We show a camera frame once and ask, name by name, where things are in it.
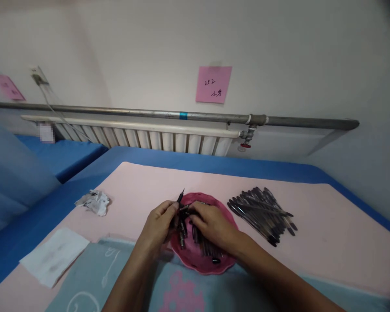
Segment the white tissue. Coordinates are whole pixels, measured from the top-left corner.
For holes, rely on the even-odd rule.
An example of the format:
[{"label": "white tissue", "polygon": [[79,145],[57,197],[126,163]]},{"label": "white tissue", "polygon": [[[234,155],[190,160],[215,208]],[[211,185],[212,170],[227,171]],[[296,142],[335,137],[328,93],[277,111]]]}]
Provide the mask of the white tissue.
[{"label": "white tissue", "polygon": [[98,216],[102,217],[107,214],[107,205],[110,199],[103,192],[90,190],[88,194],[82,196],[75,202],[76,207],[86,207]]},{"label": "white tissue", "polygon": [[42,285],[52,288],[88,243],[81,235],[64,227],[19,262]]}]

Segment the person's right hand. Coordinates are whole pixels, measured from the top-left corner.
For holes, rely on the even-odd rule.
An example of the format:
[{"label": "person's right hand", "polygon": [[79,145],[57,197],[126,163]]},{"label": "person's right hand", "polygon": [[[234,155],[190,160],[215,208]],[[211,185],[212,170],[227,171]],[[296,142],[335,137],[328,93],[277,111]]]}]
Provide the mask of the person's right hand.
[{"label": "person's right hand", "polygon": [[204,205],[196,201],[189,206],[189,209],[194,209],[201,215],[200,218],[192,214],[189,218],[202,234],[210,242],[231,254],[232,248],[239,241],[241,232],[229,223],[215,206]]}]

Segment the white radiator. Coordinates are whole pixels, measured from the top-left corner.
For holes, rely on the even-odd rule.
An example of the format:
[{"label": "white radiator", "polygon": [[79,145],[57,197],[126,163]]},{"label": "white radiator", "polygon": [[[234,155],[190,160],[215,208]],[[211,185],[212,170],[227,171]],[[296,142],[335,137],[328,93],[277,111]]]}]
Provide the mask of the white radiator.
[{"label": "white radiator", "polygon": [[33,123],[53,122],[66,140],[87,142],[84,133],[94,143],[108,148],[114,146],[140,147],[153,150],[166,150],[202,155],[227,155],[233,139],[240,136],[236,130],[168,126],[150,123],[131,123],[91,119],[22,115],[24,120]]}]

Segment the gray pipe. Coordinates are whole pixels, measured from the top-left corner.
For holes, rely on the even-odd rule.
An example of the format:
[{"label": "gray pipe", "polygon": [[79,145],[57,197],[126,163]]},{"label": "gray pipe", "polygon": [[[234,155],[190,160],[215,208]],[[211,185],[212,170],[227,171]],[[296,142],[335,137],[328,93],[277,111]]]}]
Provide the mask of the gray pipe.
[{"label": "gray pipe", "polygon": [[[29,103],[0,103],[0,108],[26,109],[34,111],[49,111],[49,107],[44,104]],[[169,118],[198,121],[226,122],[234,124],[249,124],[257,126],[283,126],[302,127],[334,130],[352,130],[360,124],[357,120],[340,119],[317,119],[317,118],[295,118],[295,117],[274,117],[266,115],[236,115],[236,114],[213,114],[213,113],[192,113],[168,110],[137,110],[125,108],[107,107],[85,107],[85,106],[65,106],[52,105],[58,112],[64,113],[85,113],[117,116],[135,116],[152,118]]]}]

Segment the plastic bowl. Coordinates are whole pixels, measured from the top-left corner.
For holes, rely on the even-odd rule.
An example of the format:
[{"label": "plastic bowl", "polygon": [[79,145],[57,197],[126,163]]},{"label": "plastic bowl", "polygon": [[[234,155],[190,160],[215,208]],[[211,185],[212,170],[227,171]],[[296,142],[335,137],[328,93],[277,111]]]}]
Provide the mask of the plastic bowl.
[{"label": "plastic bowl", "polygon": [[[182,205],[188,205],[195,201],[205,202],[212,206],[218,207],[224,217],[236,228],[237,224],[234,221],[232,214],[228,211],[228,209],[217,199],[210,195],[206,195],[204,193],[188,193],[183,196],[181,200]],[[199,244],[195,244],[192,238],[192,225],[189,224],[190,219],[186,218],[186,228],[188,230],[188,237],[185,239],[185,249],[181,249],[179,243],[179,235],[178,232],[175,232],[171,237],[171,246],[176,255],[181,259],[182,263],[193,269],[200,274],[208,275],[208,274],[222,274],[228,268],[232,267],[235,264],[235,259],[230,255],[223,252],[224,257],[220,258],[221,263],[213,264],[211,257],[203,257]]]}]

